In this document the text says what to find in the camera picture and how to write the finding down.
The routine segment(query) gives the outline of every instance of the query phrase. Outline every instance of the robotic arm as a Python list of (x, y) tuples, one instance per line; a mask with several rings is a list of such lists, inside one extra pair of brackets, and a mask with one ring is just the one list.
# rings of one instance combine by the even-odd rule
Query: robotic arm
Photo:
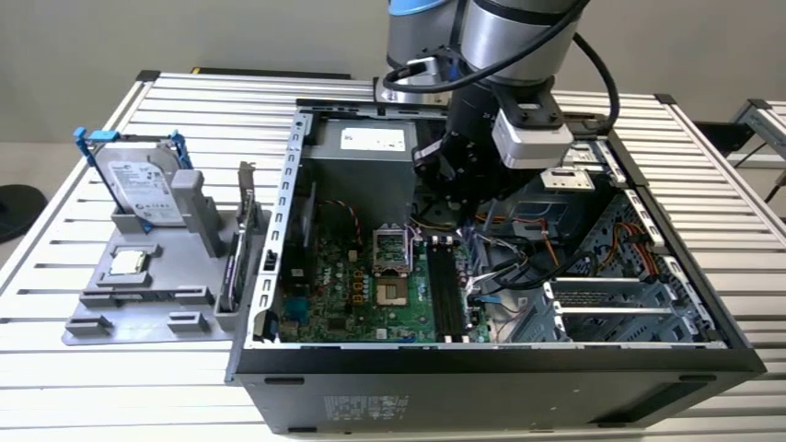
[[(609, 133), (617, 87), (577, 34), (590, 0), (393, 0), (389, 64), (378, 99), (441, 104), (446, 133), (415, 150), (415, 170), (459, 219), (556, 167), (576, 137)], [(552, 97), (570, 43), (588, 53), (612, 97), (608, 120), (572, 131)]]

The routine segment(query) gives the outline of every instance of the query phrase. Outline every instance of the black stand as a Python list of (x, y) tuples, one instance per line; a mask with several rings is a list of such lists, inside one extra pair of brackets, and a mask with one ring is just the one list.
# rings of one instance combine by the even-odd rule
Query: black stand
[(0, 186), (0, 243), (24, 235), (46, 206), (47, 197), (35, 187)]

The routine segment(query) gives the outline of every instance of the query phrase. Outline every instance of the hard drive label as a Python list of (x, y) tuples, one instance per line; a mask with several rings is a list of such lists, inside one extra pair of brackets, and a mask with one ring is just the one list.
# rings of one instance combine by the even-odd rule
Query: hard drive label
[(325, 406), (331, 421), (393, 421), (405, 419), (409, 395), (326, 396)]
[(405, 131), (402, 129), (347, 127), (342, 131), (342, 149), (405, 152), (407, 150)]
[(151, 224), (183, 222), (162, 169), (154, 164), (111, 161), (110, 171), (134, 213)]

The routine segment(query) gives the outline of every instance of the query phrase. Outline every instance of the metal slotted table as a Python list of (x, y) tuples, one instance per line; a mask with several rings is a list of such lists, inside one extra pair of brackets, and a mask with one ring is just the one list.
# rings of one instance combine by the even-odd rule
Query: metal slotted table
[[(189, 138), (207, 195), (238, 201), (237, 167), (258, 167), (271, 204), (297, 98), (371, 100), (367, 81), (162, 74), (138, 81), (104, 129)], [(562, 92), (568, 111), (608, 111), (601, 94)], [(777, 441), (786, 439), (784, 225), (680, 107), (626, 95), (618, 134), (656, 198), (769, 373), (646, 430), (321, 436), (354, 440)], [(66, 318), (114, 225), (112, 203), (80, 162), (3, 271), (0, 437), (32, 440), (261, 440), (273, 436), (243, 388), (223, 384), (230, 342), (67, 347)]]

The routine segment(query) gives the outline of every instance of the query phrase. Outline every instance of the motherboard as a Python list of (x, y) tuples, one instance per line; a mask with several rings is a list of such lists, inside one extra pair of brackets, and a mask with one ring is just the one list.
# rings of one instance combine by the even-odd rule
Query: motherboard
[[(281, 335), (301, 343), (434, 343), (439, 338), (435, 320), (434, 272), (429, 269), (429, 247), (423, 240), (393, 231), (375, 232), (374, 247), (359, 249), (345, 238), (317, 240), (315, 281), (305, 296), (286, 297)], [(469, 253), (463, 246), (453, 254), (453, 271), (441, 274), (455, 287), (466, 282)], [(489, 342), (483, 311), (466, 307), (462, 289), (449, 295), (461, 305), (461, 326), (470, 342)]]

